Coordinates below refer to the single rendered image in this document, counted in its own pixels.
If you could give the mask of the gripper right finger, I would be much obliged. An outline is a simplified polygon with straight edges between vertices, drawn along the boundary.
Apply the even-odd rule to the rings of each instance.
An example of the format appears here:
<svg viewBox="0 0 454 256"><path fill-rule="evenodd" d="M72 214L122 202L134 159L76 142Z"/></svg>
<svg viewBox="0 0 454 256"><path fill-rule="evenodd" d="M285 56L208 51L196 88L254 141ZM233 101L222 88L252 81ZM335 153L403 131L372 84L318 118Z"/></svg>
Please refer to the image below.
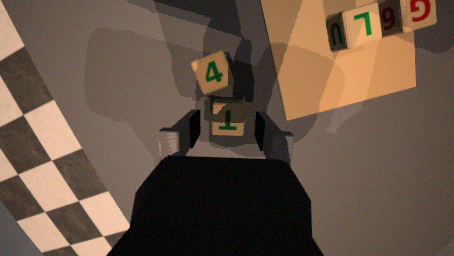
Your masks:
<svg viewBox="0 0 454 256"><path fill-rule="evenodd" d="M266 159L283 160L291 166L295 137L291 132L281 131L265 112L256 111L254 136Z"/></svg>

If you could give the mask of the orange flat mat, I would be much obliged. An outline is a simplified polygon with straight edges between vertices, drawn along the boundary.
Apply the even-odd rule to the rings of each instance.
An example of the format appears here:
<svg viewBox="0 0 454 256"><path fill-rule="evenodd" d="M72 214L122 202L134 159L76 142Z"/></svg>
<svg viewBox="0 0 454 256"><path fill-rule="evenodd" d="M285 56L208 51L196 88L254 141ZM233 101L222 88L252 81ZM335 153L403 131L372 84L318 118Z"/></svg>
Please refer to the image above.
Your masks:
<svg viewBox="0 0 454 256"><path fill-rule="evenodd" d="M259 0L286 121L416 87L414 31L332 52L326 21L387 0Z"/></svg>

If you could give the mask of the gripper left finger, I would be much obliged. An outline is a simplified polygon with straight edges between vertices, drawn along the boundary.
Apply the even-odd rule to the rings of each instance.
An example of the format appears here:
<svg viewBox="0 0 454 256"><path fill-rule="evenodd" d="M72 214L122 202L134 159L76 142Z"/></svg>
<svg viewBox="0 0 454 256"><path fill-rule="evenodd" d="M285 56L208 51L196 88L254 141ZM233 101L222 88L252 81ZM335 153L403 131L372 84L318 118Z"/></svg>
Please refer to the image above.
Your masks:
<svg viewBox="0 0 454 256"><path fill-rule="evenodd" d="M186 156L200 135L200 110L190 110L171 128L158 131L160 161L168 156Z"/></svg>

